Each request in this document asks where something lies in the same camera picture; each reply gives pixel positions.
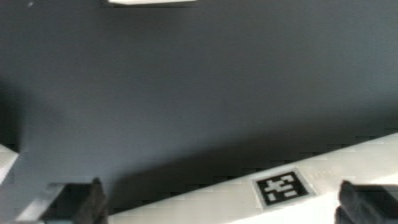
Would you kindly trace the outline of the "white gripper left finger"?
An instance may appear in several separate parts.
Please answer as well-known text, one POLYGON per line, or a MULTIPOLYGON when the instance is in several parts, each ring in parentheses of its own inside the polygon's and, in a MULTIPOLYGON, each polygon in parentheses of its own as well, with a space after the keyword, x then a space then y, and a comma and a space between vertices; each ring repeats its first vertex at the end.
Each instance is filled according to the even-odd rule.
POLYGON ((16 217, 16 224, 108 224, 99 179, 87 183, 50 183, 16 217))

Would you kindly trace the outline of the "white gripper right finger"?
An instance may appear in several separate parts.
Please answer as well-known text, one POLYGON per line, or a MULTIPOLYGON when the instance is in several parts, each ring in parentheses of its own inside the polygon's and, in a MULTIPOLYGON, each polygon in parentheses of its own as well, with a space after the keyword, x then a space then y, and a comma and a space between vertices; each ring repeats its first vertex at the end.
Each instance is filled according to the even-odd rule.
POLYGON ((343 181, 334 224, 398 224, 398 185, 343 181))

